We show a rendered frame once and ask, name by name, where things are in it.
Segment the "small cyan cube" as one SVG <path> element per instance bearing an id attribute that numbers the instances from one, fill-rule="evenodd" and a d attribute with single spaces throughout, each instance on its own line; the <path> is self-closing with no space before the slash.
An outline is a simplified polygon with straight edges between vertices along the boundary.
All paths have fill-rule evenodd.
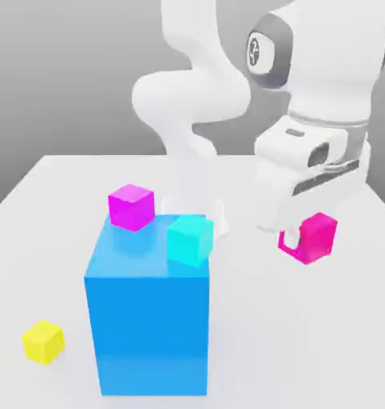
<path id="1" fill-rule="evenodd" d="M 214 223 L 205 216 L 181 215 L 167 228 L 167 258 L 199 267 L 209 257 L 214 241 Z"/>

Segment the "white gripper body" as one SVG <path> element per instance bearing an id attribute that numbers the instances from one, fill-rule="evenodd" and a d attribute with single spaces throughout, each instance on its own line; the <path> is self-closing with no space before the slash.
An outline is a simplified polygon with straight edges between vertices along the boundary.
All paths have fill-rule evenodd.
<path id="1" fill-rule="evenodd" d="M 332 212 L 366 183 L 371 146 L 363 144 L 358 160 L 341 171 L 321 173 L 294 185 L 295 173 L 269 160 L 257 164 L 256 223 L 266 231 L 298 228 L 303 220 L 318 212 Z"/>

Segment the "small yellow cube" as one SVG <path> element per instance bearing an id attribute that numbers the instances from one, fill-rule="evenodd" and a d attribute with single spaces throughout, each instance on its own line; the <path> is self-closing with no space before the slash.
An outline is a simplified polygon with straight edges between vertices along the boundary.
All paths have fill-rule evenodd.
<path id="1" fill-rule="evenodd" d="M 22 345 L 27 358 L 49 365 L 65 349 L 62 328 L 39 320 L 22 335 Z"/>

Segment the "small magenta cube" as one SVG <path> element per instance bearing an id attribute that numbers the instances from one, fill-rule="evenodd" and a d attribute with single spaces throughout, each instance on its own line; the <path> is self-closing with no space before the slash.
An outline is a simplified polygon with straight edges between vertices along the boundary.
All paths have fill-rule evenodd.
<path id="1" fill-rule="evenodd" d="M 136 185 L 125 185 L 108 195 L 112 225 L 137 232 L 155 219 L 154 192 Z"/>

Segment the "large blue box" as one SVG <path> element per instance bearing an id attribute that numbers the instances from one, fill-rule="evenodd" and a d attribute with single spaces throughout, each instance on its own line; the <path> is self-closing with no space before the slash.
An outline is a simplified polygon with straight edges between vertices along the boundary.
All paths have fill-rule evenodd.
<path id="1" fill-rule="evenodd" d="M 207 393 L 209 262 L 168 259 L 177 218 L 138 232 L 102 226 L 84 280 L 103 396 Z"/>

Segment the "small pink cube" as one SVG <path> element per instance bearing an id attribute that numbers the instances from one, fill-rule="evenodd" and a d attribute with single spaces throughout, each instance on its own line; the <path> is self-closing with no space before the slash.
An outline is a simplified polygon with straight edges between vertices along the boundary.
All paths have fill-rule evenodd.
<path id="1" fill-rule="evenodd" d="M 310 264 L 331 254 L 338 221 L 318 212 L 305 219 L 300 226 L 300 240 L 295 248 L 285 243 L 285 232 L 281 231 L 278 248 L 303 264 Z"/>

